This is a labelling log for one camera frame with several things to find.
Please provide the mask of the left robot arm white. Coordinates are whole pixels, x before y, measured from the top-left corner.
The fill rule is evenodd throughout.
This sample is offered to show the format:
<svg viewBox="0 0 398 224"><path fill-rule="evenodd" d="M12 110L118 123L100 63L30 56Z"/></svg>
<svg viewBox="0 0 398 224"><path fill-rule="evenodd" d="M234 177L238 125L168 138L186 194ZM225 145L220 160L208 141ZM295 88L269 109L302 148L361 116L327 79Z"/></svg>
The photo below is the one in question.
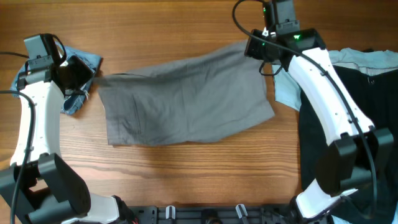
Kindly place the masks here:
<svg viewBox="0 0 398 224"><path fill-rule="evenodd" d="M15 223L130 223L134 214L117 196L90 193L85 181L62 159L60 112L69 90L92 71L75 55L63 63L51 57L27 61L16 87L21 100L19 138L11 164L1 171L1 196Z"/></svg>

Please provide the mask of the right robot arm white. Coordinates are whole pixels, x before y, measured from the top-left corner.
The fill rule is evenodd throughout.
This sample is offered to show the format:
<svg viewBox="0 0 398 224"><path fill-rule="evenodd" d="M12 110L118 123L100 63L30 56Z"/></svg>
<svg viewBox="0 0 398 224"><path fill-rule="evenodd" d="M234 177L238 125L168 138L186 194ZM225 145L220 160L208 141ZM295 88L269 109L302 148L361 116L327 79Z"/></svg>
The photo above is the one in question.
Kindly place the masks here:
<svg viewBox="0 0 398 224"><path fill-rule="evenodd" d="M364 214L372 218L377 205L377 175L385 168L394 142L391 132L376 129L358 108L315 29L276 37L254 29L246 35L246 56L279 61L306 94L324 132L326 151L317 160L314 180L293 198L289 221L317 221L363 187L372 190L371 208Z"/></svg>

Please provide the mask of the grey cotton shorts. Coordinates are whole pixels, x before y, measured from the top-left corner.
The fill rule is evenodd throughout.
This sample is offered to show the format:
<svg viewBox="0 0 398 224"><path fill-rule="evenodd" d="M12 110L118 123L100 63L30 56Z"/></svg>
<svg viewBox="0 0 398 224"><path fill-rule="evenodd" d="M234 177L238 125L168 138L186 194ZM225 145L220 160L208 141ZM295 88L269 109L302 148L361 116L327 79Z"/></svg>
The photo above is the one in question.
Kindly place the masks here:
<svg viewBox="0 0 398 224"><path fill-rule="evenodd" d="M274 116L258 60L237 42L96 80L110 145L216 142Z"/></svg>

